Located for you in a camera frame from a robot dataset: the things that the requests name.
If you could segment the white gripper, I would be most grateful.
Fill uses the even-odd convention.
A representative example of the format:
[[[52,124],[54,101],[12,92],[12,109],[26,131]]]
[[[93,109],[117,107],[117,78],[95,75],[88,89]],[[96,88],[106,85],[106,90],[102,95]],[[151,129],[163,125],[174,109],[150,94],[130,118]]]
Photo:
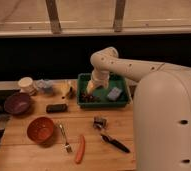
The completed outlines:
[[[107,88],[109,85],[109,73],[106,71],[93,70],[91,79],[87,84],[86,91],[88,94],[92,94],[98,87]]]

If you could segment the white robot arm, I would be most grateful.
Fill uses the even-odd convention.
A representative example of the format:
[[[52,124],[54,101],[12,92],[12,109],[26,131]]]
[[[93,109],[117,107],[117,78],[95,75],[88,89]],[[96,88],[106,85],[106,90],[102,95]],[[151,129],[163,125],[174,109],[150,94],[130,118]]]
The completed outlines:
[[[111,72],[137,82],[133,129],[137,171],[191,171],[191,67],[121,59],[108,47],[90,57],[87,91],[107,87]]]

